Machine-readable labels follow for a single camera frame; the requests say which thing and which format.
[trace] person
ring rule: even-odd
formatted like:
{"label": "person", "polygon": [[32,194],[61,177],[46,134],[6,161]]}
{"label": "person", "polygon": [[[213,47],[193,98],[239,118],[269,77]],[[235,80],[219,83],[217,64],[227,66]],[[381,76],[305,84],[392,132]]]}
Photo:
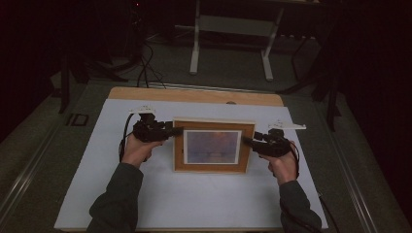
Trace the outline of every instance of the person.
{"label": "person", "polygon": [[[140,166],[152,156],[152,149],[164,142],[142,143],[130,134],[124,156],[110,179],[106,192],[90,207],[89,233],[134,232],[138,221],[137,196],[143,181]],[[295,159],[291,152],[279,158],[259,155],[269,162],[268,169],[277,178],[285,232],[319,232],[321,219],[310,210],[305,192],[296,180]]]}

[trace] cable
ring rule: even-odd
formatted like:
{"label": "cable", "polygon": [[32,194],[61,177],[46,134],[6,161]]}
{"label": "cable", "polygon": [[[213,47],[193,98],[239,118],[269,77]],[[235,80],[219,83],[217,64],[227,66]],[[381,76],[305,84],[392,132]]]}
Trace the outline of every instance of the cable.
{"label": "cable", "polygon": [[296,147],[295,144],[291,143],[291,145],[294,146],[294,148],[296,149],[297,153],[294,151],[294,149],[291,147],[291,152],[293,154],[294,159],[296,159],[296,178],[299,177],[299,160],[300,160],[300,153],[299,153],[299,149]]}
{"label": "cable", "polygon": [[322,205],[324,205],[324,207],[325,207],[325,209],[326,209],[326,211],[327,211],[327,214],[330,216],[330,219],[332,220],[332,223],[333,223],[333,225],[334,225],[334,227],[335,227],[335,229],[336,229],[336,232],[337,232],[337,233],[340,233],[340,230],[339,230],[339,228],[337,227],[336,221],[335,221],[335,219],[333,218],[332,214],[330,213],[330,210],[329,210],[329,208],[327,207],[327,205],[326,205],[324,199],[322,198],[322,196],[319,196],[319,200],[321,200],[321,203],[322,203]]}
{"label": "cable", "polygon": [[120,141],[119,145],[119,160],[124,156],[124,149],[126,147],[126,138],[128,136],[127,134],[127,128],[128,128],[128,123],[130,122],[131,117],[133,117],[134,114],[130,114],[129,117],[127,118],[126,125],[124,126],[124,131],[123,131],[123,138]]}

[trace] painting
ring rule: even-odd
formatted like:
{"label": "painting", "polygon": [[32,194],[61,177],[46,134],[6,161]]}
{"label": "painting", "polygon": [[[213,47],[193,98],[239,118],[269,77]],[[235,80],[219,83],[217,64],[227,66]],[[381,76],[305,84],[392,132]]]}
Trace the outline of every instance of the painting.
{"label": "painting", "polygon": [[246,173],[250,148],[241,139],[253,137],[253,121],[177,117],[174,127],[184,127],[175,137],[175,171]]}

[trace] white stand leg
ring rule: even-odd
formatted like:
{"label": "white stand leg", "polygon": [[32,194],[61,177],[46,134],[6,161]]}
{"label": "white stand leg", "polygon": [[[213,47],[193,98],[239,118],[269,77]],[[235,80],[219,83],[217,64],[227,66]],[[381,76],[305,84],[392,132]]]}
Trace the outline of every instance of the white stand leg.
{"label": "white stand leg", "polygon": [[278,16],[276,17],[276,21],[273,23],[273,27],[269,36],[269,43],[267,44],[266,49],[261,51],[261,61],[263,63],[264,76],[269,82],[273,81],[272,69],[270,68],[269,53],[272,50],[272,45],[275,41],[276,33],[278,32],[279,23],[281,21],[283,12],[284,9],[281,8]]}
{"label": "white stand leg", "polygon": [[197,74],[197,63],[199,62],[199,17],[200,17],[200,0],[196,0],[196,18],[194,19],[194,45],[191,53],[191,62],[189,73]]}

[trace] finger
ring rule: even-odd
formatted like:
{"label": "finger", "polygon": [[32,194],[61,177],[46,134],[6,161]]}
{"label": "finger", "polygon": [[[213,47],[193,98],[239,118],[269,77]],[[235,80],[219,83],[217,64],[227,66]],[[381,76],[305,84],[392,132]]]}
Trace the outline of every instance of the finger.
{"label": "finger", "polygon": [[266,159],[267,161],[270,162],[270,158],[271,158],[270,156],[267,156],[267,155],[264,155],[264,154],[259,154],[258,156],[263,158],[263,159]]}
{"label": "finger", "polygon": [[269,171],[271,171],[273,173],[273,167],[272,164],[269,163],[269,165],[267,165],[267,168],[269,169]]}

